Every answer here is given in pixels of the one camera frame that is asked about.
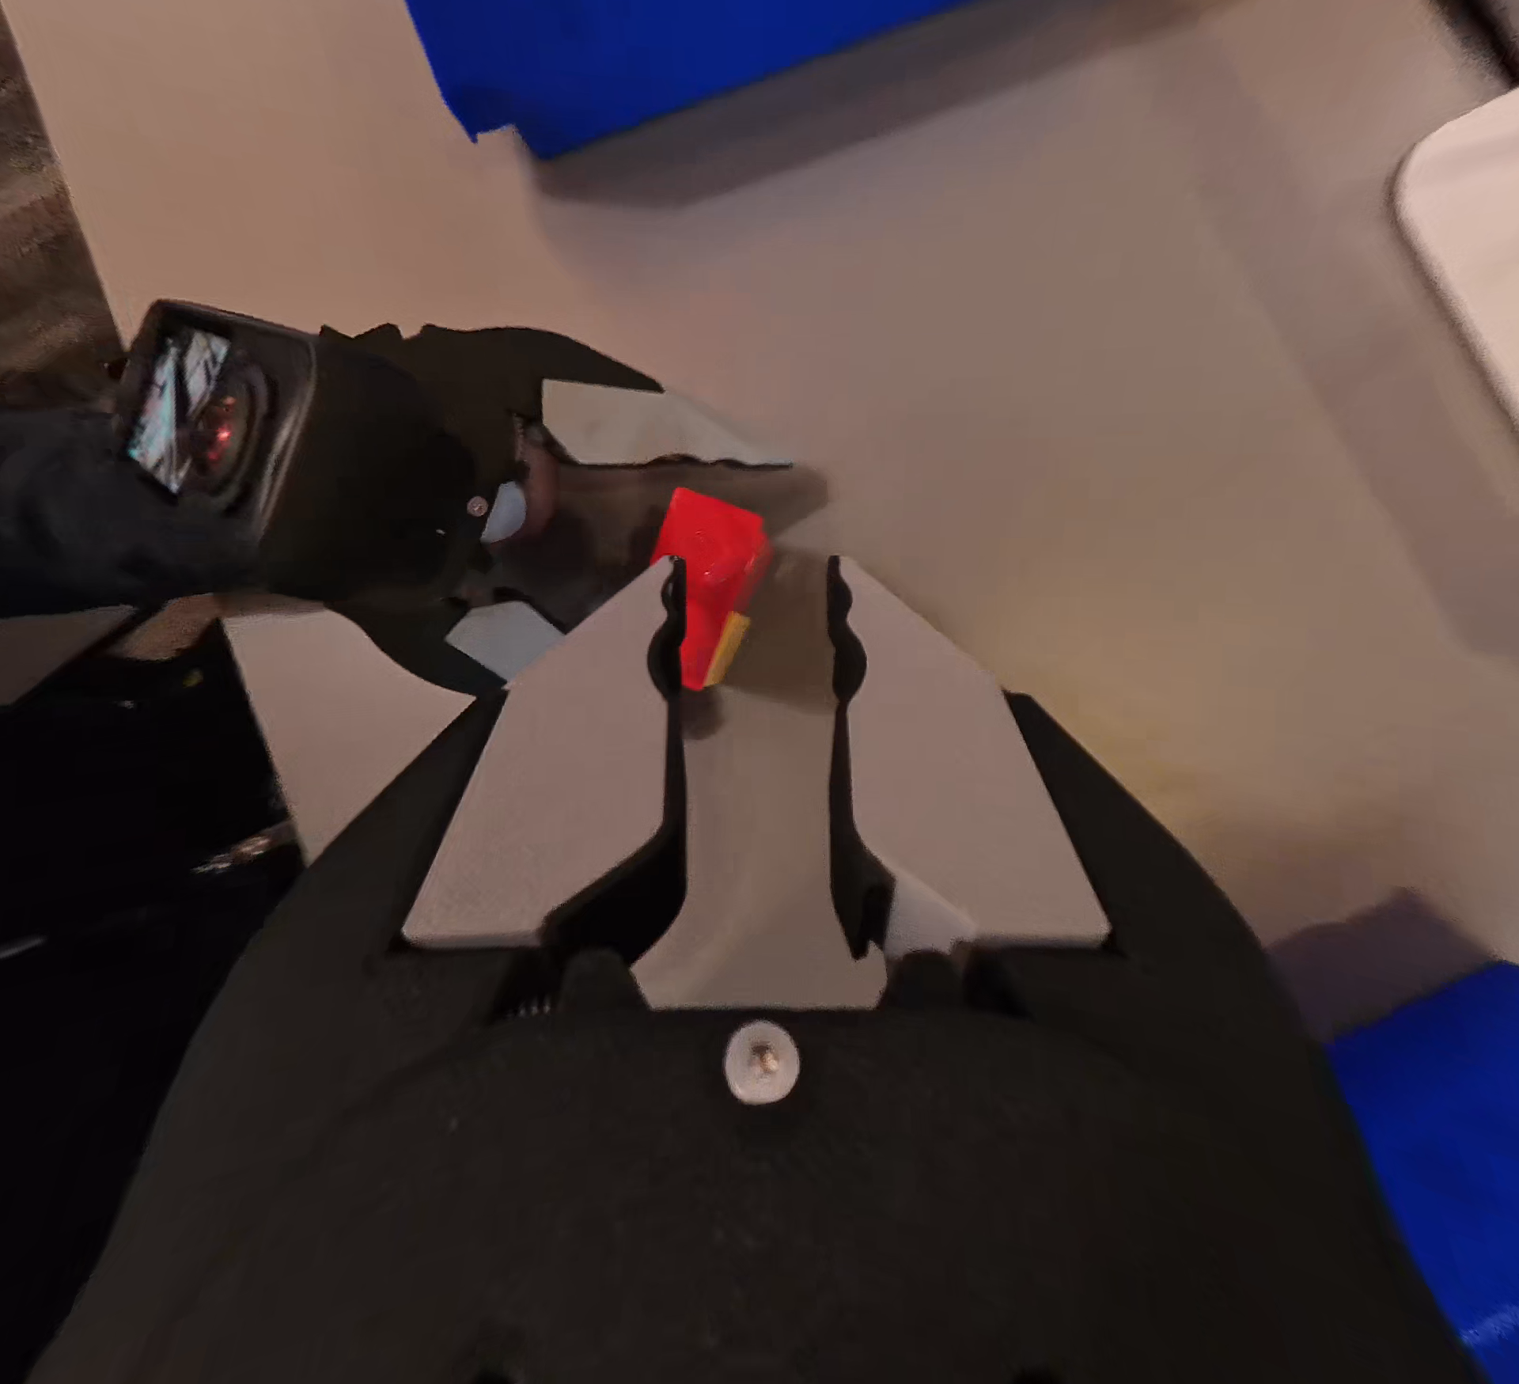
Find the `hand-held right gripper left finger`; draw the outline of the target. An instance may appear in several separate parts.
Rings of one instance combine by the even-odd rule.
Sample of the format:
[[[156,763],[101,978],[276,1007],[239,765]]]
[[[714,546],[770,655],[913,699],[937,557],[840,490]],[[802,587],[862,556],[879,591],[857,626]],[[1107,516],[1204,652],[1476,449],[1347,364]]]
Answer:
[[[687,899],[683,565],[663,557],[517,671],[401,938],[639,963]]]

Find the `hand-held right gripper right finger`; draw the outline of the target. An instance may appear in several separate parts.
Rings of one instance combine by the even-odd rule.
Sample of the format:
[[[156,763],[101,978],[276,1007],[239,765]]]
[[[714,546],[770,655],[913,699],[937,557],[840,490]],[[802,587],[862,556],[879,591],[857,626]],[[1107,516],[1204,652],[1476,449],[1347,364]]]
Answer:
[[[850,953],[1098,951],[1108,915],[997,679],[850,557],[828,562],[825,621]]]

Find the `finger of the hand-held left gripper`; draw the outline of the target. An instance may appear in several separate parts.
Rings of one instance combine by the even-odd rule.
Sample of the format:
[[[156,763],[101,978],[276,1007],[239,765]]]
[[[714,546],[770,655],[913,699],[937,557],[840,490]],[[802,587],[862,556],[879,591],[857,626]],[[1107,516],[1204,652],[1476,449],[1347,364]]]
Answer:
[[[793,466],[793,454],[750,438],[704,403],[665,388],[541,383],[541,429],[581,466],[731,463]]]
[[[549,655],[562,638],[562,630],[530,601],[503,597],[469,607],[443,638],[452,652],[462,652],[510,683]]]

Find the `red two-stud block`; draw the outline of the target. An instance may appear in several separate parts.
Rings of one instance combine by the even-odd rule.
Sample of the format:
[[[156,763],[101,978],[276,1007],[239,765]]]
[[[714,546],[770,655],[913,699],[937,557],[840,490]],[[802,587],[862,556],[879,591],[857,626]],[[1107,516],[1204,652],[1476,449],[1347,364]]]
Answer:
[[[757,511],[679,485],[655,536],[650,562],[663,557],[683,562],[683,607],[747,614],[770,543]]]

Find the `person's left forearm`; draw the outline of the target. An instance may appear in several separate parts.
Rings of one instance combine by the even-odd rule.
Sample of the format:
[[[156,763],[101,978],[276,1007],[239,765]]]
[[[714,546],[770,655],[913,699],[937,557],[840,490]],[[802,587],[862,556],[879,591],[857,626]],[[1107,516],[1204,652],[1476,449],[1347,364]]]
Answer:
[[[150,481],[101,409],[2,409],[2,617],[258,584],[256,540]]]

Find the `person's left hand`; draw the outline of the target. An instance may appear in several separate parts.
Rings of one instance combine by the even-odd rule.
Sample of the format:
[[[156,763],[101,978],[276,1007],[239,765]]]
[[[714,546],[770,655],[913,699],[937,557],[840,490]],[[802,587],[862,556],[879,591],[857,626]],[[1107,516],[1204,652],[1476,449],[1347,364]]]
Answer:
[[[560,503],[560,463],[553,457],[553,449],[533,430],[520,438],[517,457],[524,519],[515,536],[536,540],[552,525]]]

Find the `person's legs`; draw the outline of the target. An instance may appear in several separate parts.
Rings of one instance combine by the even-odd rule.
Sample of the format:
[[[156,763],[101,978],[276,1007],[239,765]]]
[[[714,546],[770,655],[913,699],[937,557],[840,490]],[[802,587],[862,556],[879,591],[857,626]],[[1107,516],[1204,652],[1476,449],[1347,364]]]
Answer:
[[[69,1313],[210,1000],[301,874],[232,646],[2,709],[2,1380]]]

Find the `white document stand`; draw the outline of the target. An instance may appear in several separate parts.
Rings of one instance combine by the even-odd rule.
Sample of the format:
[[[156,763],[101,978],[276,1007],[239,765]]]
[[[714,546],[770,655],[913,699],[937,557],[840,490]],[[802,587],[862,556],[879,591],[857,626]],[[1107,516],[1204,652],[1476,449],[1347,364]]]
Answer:
[[[1399,229],[1517,422],[1517,91],[1415,143],[1392,184]]]

